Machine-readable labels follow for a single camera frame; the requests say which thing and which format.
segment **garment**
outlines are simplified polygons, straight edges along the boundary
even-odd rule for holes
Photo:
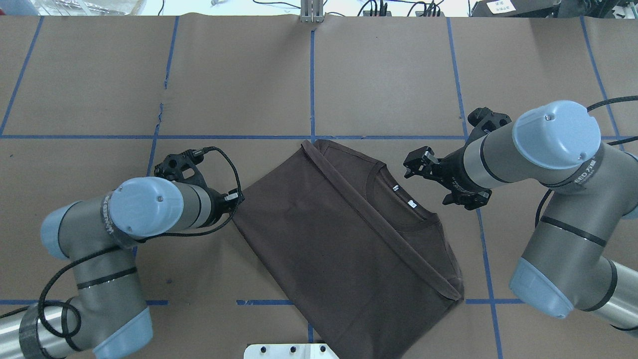
[[[340,359],[400,358],[463,297],[437,215],[383,162],[305,141],[244,195],[235,224]]]

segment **white label sticker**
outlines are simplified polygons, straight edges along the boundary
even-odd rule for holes
[[[487,7],[492,13],[508,13],[516,11],[516,8],[514,8],[514,5],[510,0],[492,1],[487,3]]]

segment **robotic arm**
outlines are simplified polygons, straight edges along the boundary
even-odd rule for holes
[[[219,194],[196,167],[208,151],[219,151],[234,170],[237,189]],[[184,171],[195,174],[184,178]],[[40,302],[0,319],[0,358],[64,358],[91,348],[98,359],[118,359],[152,337],[151,317],[130,248],[167,233],[209,227],[234,213],[243,200],[237,171],[218,148],[169,155],[156,177],[133,178],[105,196],[52,212],[41,228],[44,246],[56,258],[73,261],[43,291]],[[73,268],[78,296],[48,302],[55,279]]]
[[[405,175],[435,180],[444,204],[474,210],[491,188],[528,178],[555,192],[519,259],[510,288],[557,318],[574,308],[638,337],[638,272],[602,256],[621,218],[638,218],[638,158],[601,142],[585,107],[557,101],[515,123],[488,108],[468,116],[465,146],[445,158],[408,154]]]

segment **white mounting plate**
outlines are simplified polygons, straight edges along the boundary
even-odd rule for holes
[[[253,344],[244,351],[244,359],[339,359],[328,344]]]

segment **white bracket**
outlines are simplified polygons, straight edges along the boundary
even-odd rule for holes
[[[339,359],[328,344],[253,344],[244,359]]]
[[[323,22],[323,0],[301,0],[301,22]]]

